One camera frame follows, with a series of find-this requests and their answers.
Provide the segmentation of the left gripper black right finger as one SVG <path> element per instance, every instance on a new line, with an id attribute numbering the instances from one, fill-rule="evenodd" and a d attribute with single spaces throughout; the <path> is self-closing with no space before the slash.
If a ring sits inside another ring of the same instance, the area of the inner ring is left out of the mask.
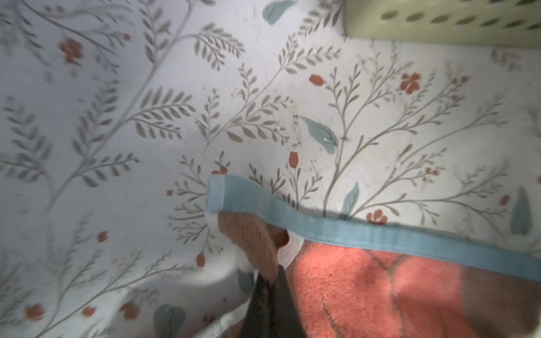
<path id="1" fill-rule="evenodd" d="M 278 278 L 272 286 L 272 337 L 307 337 L 283 266 L 278 266 Z"/>

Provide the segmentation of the pink towel with teal border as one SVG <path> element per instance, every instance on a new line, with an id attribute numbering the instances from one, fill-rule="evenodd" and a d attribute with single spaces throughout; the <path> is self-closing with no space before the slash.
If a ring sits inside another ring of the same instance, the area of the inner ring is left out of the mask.
<path id="1" fill-rule="evenodd" d="M 307 337 L 539 337 L 540 259 L 369 218 L 303 214 L 240 177 L 207 183 L 206 217 L 256 270 L 250 299 L 201 331 L 239 337 L 258 275 L 283 266 Z"/>

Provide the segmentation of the green plastic towel basket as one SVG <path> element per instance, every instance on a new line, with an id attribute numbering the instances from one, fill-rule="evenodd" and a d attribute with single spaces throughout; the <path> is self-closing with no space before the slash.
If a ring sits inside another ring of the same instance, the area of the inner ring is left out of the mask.
<path id="1" fill-rule="evenodd" d="M 358 39 L 540 47 L 540 2 L 346 1 L 345 31 Z"/>

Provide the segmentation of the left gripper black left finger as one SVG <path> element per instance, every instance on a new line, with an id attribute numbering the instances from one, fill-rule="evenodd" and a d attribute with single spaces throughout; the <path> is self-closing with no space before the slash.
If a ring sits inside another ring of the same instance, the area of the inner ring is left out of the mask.
<path id="1" fill-rule="evenodd" d="M 273 285 L 258 275 L 239 338 L 274 337 Z"/>

